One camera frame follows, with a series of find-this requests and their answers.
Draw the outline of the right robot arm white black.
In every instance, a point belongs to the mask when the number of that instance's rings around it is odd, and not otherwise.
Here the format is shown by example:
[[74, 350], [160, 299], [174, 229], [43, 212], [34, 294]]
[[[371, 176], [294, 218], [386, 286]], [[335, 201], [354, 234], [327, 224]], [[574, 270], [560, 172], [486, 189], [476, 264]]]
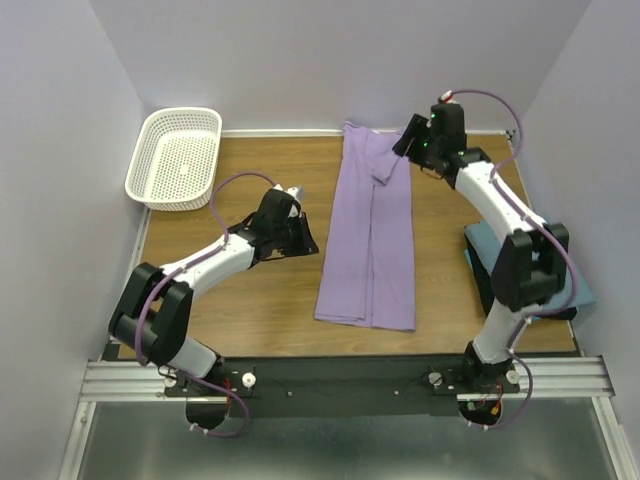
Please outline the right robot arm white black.
[[428, 116], [413, 115], [393, 151], [444, 179], [500, 243], [484, 327], [466, 347], [461, 364], [442, 373], [455, 393], [489, 388], [505, 379], [527, 323], [564, 288], [569, 232], [535, 214], [502, 180], [489, 156], [468, 146], [459, 104], [440, 101]]

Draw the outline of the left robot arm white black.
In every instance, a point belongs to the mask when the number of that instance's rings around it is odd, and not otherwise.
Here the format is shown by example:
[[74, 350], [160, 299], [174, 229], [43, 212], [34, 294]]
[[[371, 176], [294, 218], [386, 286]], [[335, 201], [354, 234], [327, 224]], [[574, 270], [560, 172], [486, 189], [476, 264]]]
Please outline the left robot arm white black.
[[265, 261], [314, 255], [301, 186], [276, 185], [258, 209], [200, 251], [174, 263], [135, 267], [109, 322], [109, 334], [143, 360], [226, 385], [221, 355], [187, 335], [195, 300], [232, 275]]

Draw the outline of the purple t shirt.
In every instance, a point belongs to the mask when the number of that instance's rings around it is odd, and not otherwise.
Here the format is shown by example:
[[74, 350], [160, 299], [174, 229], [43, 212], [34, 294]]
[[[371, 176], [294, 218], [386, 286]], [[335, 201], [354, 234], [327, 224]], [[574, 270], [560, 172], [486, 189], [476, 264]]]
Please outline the purple t shirt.
[[365, 328], [416, 328], [409, 162], [400, 136], [347, 122], [314, 317]]

